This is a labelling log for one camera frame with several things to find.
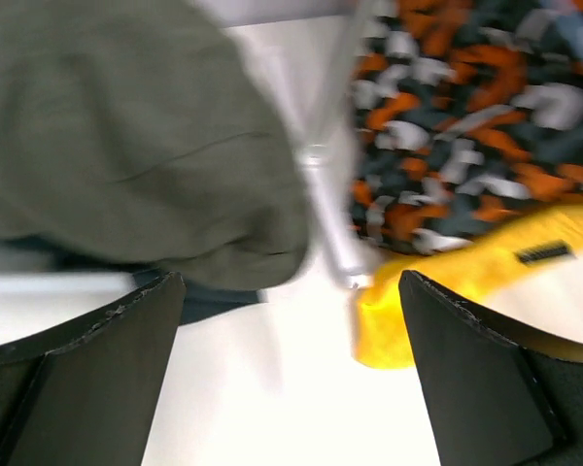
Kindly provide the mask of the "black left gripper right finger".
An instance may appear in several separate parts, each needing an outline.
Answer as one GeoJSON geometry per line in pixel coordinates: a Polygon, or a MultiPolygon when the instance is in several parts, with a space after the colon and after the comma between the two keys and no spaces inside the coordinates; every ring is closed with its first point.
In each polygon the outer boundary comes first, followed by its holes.
{"type": "Polygon", "coordinates": [[[443,465],[583,465],[583,344],[406,271],[399,294],[443,465]]]}

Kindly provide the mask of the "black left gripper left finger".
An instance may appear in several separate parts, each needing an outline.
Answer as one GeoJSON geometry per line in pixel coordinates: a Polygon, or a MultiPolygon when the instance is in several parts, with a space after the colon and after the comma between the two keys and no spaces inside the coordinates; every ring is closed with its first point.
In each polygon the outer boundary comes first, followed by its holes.
{"type": "Polygon", "coordinates": [[[183,311],[167,274],[0,345],[0,465],[139,465],[183,311]]]}

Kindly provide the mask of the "yellow shorts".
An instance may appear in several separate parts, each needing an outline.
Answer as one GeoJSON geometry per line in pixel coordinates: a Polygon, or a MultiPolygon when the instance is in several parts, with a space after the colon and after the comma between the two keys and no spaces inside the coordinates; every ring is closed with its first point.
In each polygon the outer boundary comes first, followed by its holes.
{"type": "Polygon", "coordinates": [[[391,256],[356,301],[355,357],[365,366],[413,364],[398,290],[406,270],[500,314],[583,343],[583,202],[549,206],[462,250],[391,256]]]}

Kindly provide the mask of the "dark navy shorts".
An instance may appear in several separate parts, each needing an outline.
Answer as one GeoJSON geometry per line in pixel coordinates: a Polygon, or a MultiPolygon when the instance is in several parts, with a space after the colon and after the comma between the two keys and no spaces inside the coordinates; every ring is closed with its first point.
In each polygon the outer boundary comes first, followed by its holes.
{"type": "MultiPolygon", "coordinates": [[[[96,258],[61,249],[40,238],[0,241],[0,273],[127,273],[141,287],[163,274],[150,264],[107,263],[96,258]]],[[[184,280],[181,324],[192,324],[236,309],[259,304],[257,290],[216,289],[184,280]]]]}

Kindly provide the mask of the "olive green shorts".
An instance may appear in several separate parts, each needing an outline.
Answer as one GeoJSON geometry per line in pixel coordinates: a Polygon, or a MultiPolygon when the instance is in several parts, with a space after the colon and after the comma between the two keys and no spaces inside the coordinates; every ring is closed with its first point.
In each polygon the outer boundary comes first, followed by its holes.
{"type": "Polygon", "coordinates": [[[286,128],[185,1],[0,1],[0,240],[214,288],[286,282],[310,244],[286,128]]]}

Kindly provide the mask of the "camouflage patterned shorts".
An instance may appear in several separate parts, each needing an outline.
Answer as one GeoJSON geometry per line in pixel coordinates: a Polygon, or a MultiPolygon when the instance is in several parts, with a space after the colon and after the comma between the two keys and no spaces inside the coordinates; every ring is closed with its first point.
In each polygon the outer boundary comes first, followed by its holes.
{"type": "Polygon", "coordinates": [[[583,1],[380,1],[351,83],[356,233],[460,249],[583,197],[583,1]]]}

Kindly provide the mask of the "white perforated plastic basket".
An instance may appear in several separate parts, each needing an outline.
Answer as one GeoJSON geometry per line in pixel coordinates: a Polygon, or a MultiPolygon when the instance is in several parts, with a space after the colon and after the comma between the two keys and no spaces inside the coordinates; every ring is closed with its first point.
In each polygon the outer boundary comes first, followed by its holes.
{"type": "Polygon", "coordinates": [[[0,293],[126,292],[135,288],[128,274],[108,271],[65,271],[51,250],[0,243],[0,293]]]}

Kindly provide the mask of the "white steel clothes rack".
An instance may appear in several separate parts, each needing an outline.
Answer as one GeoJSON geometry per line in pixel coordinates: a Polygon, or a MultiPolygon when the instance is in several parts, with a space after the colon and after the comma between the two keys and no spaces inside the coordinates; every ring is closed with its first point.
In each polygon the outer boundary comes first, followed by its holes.
{"type": "Polygon", "coordinates": [[[373,6],[372,1],[358,2],[348,25],[335,41],[315,103],[308,110],[302,108],[300,86],[283,50],[271,47],[257,53],[266,88],[288,118],[295,162],[308,188],[331,274],[348,289],[365,288],[371,279],[356,236],[350,231],[343,195],[337,192],[331,135],[341,120],[356,65],[356,45],[365,22],[372,16],[373,6]]]}

